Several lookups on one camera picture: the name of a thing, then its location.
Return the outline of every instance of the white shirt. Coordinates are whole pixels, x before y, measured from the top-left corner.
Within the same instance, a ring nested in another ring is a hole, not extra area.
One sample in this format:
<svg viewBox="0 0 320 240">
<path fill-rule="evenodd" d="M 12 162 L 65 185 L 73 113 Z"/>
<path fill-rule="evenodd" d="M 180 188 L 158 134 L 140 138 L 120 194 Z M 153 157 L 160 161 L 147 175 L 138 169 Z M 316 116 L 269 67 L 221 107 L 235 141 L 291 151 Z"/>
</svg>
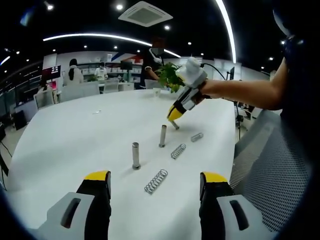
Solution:
<svg viewBox="0 0 320 240">
<path fill-rule="evenodd" d="M 107 69 L 105 67 L 103 69 L 101 69 L 100 67 L 96 68 L 94 75 L 96 75 L 98 80 L 100 81 L 105 80 L 105 78 L 108 78 Z"/>
<path fill-rule="evenodd" d="M 73 69 L 74 71 L 73 80 L 70 80 L 70 77 L 69 77 L 70 69 Z M 82 84 L 83 82 L 84 82 L 84 76 L 82 75 L 81 70 L 77 68 L 76 65 L 71 65 L 69 70 L 64 75 L 63 85 L 64 86 L 77 85 L 77 84 Z"/>
</svg>

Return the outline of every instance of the metal peg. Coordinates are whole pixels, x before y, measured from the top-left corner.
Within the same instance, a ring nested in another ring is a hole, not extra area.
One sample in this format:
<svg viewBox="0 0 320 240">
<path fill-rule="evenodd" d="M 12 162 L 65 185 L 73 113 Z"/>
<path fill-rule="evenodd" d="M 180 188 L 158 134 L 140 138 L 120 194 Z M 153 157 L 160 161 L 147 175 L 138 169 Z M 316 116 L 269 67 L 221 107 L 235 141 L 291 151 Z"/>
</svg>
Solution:
<svg viewBox="0 0 320 240">
<path fill-rule="evenodd" d="M 174 126 L 175 130 L 178 130 L 180 127 L 175 123 L 175 121 L 170 121 L 170 123 Z"/>
<path fill-rule="evenodd" d="M 196 142 L 198 141 L 199 139 L 203 138 L 204 137 L 204 134 L 202 132 L 198 133 L 197 135 L 194 135 L 191 137 L 191 142 Z"/>
<path fill-rule="evenodd" d="M 140 169 L 139 163 L 139 143 L 133 142 L 132 143 L 132 158 L 133 158 L 133 165 L 132 168 L 134 170 Z"/>
<path fill-rule="evenodd" d="M 160 148 L 164 148 L 165 147 L 166 131 L 167 131 L 167 125 L 162 125 L 160 143 L 159 143 L 159 147 Z"/>
</svg>

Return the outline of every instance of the mesh chair back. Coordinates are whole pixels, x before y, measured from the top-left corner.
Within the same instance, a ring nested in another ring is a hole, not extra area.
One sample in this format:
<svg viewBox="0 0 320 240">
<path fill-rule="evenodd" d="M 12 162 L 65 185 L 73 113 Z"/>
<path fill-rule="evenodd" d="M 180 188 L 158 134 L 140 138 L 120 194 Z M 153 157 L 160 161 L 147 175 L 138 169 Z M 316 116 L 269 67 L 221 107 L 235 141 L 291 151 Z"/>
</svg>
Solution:
<svg viewBox="0 0 320 240">
<path fill-rule="evenodd" d="M 83 97 L 89 97 L 100 94 L 98 81 L 84 82 L 80 84 L 80 87 L 83 91 Z"/>
<path fill-rule="evenodd" d="M 61 103 L 79 99 L 83 97 L 83 91 L 78 85 L 64 86 L 61 90 L 60 101 Z"/>
<path fill-rule="evenodd" d="M 53 91 L 51 89 L 38 92 L 33 95 L 33 99 L 38 110 L 55 104 Z"/>
<path fill-rule="evenodd" d="M 119 80 L 118 79 L 111 79 L 104 81 L 104 89 L 103 93 L 114 93 L 118 92 Z"/>
<path fill-rule="evenodd" d="M 230 185 L 261 211 L 269 230 L 279 231 L 307 187 L 308 163 L 281 117 L 264 110 L 235 146 Z"/>
<path fill-rule="evenodd" d="M 153 88 L 158 88 L 158 89 L 163 89 L 164 87 L 156 80 L 151 80 L 151 79 L 145 79 L 145 88 L 146 89 L 153 89 Z"/>
</svg>

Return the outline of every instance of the white table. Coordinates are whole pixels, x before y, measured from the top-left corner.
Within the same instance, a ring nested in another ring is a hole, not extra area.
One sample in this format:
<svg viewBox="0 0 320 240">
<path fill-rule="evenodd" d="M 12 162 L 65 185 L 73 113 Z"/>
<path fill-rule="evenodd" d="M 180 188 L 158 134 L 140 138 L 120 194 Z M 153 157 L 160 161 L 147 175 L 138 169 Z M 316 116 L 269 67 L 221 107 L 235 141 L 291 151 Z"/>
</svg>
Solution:
<svg viewBox="0 0 320 240">
<path fill-rule="evenodd" d="M 174 99 L 164 92 L 160 98 L 152 90 L 101 94 L 38 111 L 16 146 L 7 180 L 9 202 L 25 225 L 38 228 L 86 175 L 110 170 L 109 239 L 201 239 L 200 172 L 230 178 L 234 105 L 205 99 L 176 121 L 177 131 L 166 119 Z M 162 124 L 165 148 L 158 147 Z M 204 137 L 191 142 L 200 132 Z M 132 142 L 140 145 L 140 170 L 132 169 Z M 173 160 L 181 143 L 186 150 Z M 168 176 L 149 195 L 144 187 L 161 169 Z"/>
</svg>

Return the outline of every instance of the computer screen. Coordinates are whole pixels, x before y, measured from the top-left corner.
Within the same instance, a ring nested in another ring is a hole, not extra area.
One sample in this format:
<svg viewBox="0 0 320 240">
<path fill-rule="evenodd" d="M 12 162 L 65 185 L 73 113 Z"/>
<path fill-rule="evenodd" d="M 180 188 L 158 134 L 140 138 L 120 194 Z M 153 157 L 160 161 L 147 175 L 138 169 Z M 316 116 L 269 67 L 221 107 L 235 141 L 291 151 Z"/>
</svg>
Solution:
<svg viewBox="0 0 320 240">
<path fill-rule="evenodd" d="M 42 70 L 43 80 L 52 80 L 60 78 L 61 76 L 61 65 L 51 66 Z"/>
<path fill-rule="evenodd" d="M 132 69 L 132 62 L 131 61 L 121 61 L 120 62 L 120 69 L 131 70 Z"/>
<path fill-rule="evenodd" d="M 230 70 L 230 80 L 235 79 L 235 67 L 231 68 Z"/>
</svg>

